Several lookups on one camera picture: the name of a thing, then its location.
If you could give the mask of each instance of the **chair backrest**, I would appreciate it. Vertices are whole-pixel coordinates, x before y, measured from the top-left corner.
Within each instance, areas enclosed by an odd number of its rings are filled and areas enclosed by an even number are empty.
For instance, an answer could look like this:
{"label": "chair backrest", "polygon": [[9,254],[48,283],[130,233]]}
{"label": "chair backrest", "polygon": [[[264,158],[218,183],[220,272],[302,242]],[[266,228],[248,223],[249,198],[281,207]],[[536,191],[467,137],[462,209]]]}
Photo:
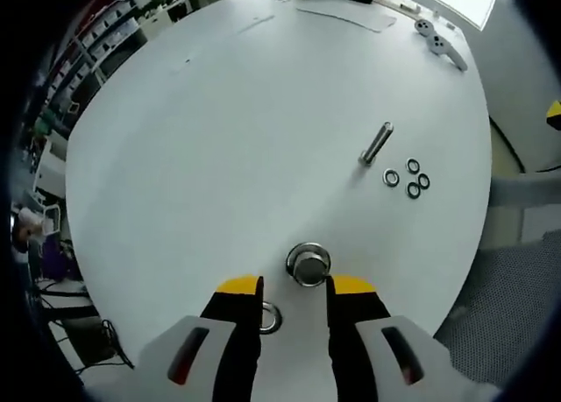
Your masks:
{"label": "chair backrest", "polygon": [[561,203],[561,170],[491,180],[489,207],[531,208]]}

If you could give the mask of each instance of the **shelf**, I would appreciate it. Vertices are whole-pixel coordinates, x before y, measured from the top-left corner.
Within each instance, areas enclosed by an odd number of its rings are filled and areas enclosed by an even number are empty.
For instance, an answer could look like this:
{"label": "shelf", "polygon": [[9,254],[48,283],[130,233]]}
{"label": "shelf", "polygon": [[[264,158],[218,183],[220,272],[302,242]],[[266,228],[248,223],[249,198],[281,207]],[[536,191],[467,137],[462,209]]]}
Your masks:
{"label": "shelf", "polygon": [[106,60],[113,52],[115,52],[126,40],[128,40],[130,37],[135,35],[140,28],[141,28],[140,26],[137,27],[137,29],[134,32],[131,32],[126,36],[124,36],[122,39],[120,39],[118,43],[116,43],[101,58],[97,60],[96,64],[91,68],[90,72],[96,71],[102,65],[104,60]]}
{"label": "shelf", "polygon": [[109,27],[105,28],[105,30],[104,30],[101,34],[99,34],[89,46],[86,46],[86,45],[84,44],[84,42],[83,42],[83,39],[80,39],[80,41],[82,42],[83,46],[84,46],[86,49],[88,49],[88,50],[94,48],[95,46],[98,46],[98,45],[101,43],[101,41],[102,41],[103,39],[106,39],[106,38],[107,38],[107,36],[108,36],[109,34],[111,34],[111,33],[114,32],[118,27],[120,27],[121,25],[123,25],[124,22],[128,21],[129,19],[131,19],[131,18],[132,18],[132,17],[131,17],[131,14],[132,14],[132,12],[135,11],[136,9],[137,9],[137,7],[136,7],[136,6],[133,6],[133,7],[130,8],[126,13],[124,13],[121,17],[118,17],[118,18],[115,20],[115,22],[112,23]]}
{"label": "shelf", "polygon": [[[51,101],[54,99],[54,97],[57,96],[70,82],[72,82],[72,80],[76,77],[78,72],[80,72],[80,69],[83,67],[84,64],[87,64],[87,62],[86,62],[86,59],[85,59],[84,55],[81,54],[75,60],[75,62],[72,64],[72,66],[70,67],[68,72],[65,75],[63,75],[62,81],[60,82],[60,84],[54,90],[54,93],[51,96],[51,98],[46,99],[46,101],[45,101],[46,105],[49,105],[51,103]],[[90,73],[91,73],[91,69],[86,74],[84,74],[82,76],[82,79],[84,79]]]}
{"label": "shelf", "polygon": [[62,69],[62,66],[66,60],[71,60],[72,56],[75,54],[80,54],[80,50],[73,40],[70,40],[65,47],[64,51],[60,54],[59,58],[53,63],[48,73],[46,74],[46,79],[54,79],[56,75]]}
{"label": "shelf", "polygon": [[111,4],[109,4],[107,6],[103,7],[101,10],[99,10],[97,12],[97,14],[94,15],[94,17],[92,19],[89,20],[89,22],[79,32],[77,32],[75,34],[75,36],[79,39],[82,35],[89,34],[89,32],[86,33],[86,31],[93,28],[94,24],[99,22],[99,19],[100,19],[101,16],[105,15],[105,13],[108,12],[114,6],[122,4],[122,3],[123,2],[121,2],[121,1],[115,1],[115,2],[112,2]]}

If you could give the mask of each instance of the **metal washer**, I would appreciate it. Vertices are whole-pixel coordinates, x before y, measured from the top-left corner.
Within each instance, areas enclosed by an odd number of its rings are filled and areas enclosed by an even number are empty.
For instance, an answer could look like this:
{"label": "metal washer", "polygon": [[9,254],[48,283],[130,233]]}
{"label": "metal washer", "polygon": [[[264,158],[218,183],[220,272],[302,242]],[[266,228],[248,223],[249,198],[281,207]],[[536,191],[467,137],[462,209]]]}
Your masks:
{"label": "metal washer", "polygon": [[388,168],[384,172],[382,179],[384,183],[390,187],[396,187],[400,183],[400,175],[392,168]]}
{"label": "metal washer", "polygon": [[423,190],[426,190],[430,187],[430,179],[425,173],[421,173],[417,176],[417,184]]}
{"label": "metal washer", "polygon": [[405,188],[407,196],[411,199],[417,199],[421,196],[421,187],[414,181],[410,181]]}
{"label": "metal washer", "polygon": [[419,173],[419,171],[421,171],[421,165],[416,159],[407,159],[407,162],[405,163],[405,167],[407,168],[407,171],[410,172],[411,174],[417,174]]}
{"label": "metal washer", "polygon": [[[323,265],[322,274],[313,282],[307,282],[300,274],[303,273],[304,262],[321,263]],[[325,281],[325,278],[330,273],[331,257],[329,252],[318,243],[299,243],[297,244],[287,256],[286,268],[288,275],[301,286],[313,287],[320,286]]]}
{"label": "metal washer", "polygon": [[269,326],[265,326],[265,327],[261,326],[261,328],[259,328],[259,333],[261,335],[274,334],[277,330],[281,328],[281,324],[282,324],[281,311],[278,309],[277,306],[267,301],[263,301],[263,310],[273,315],[273,323],[271,323]]}

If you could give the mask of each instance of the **desk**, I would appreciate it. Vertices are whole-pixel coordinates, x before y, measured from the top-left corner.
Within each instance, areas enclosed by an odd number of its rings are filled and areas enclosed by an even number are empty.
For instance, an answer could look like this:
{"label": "desk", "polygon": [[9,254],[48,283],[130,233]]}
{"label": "desk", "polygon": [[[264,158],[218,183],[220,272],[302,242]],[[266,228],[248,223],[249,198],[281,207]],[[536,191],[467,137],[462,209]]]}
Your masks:
{"label": "desk", "polygon": [[[220,283],[260,274],[285,322],[262,339],[255,400],[335,400],[325,290],[284,271],[302,241],[437,331],[486,216],[485,96],[461,32],[446,37],[465,73],[410,18],[369,11],[397,21],[373,33],[294,1],[221,1],[148,42],[84,111],[68,144],[68,219],[90,296],[134,363]],[[394,135],[362,171],[385,121]],[[431,180],[416,201],[409,157]],[[397,188],[382,183],[389,167]]]}

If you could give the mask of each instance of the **wall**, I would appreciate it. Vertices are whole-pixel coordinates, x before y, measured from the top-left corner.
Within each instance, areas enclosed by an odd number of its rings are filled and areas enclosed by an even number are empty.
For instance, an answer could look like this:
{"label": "wall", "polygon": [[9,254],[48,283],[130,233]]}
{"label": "wall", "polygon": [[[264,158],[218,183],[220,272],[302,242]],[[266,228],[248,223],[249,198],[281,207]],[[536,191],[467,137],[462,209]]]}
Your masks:
{"label": "wall", "polygon": [[434,0],[414,0],[439,9],[464,32],[478,65],[489,114],[528,172],[561,163],[561,132],[545,122],[561,85],[514,0],[496,0],[480,32]]}

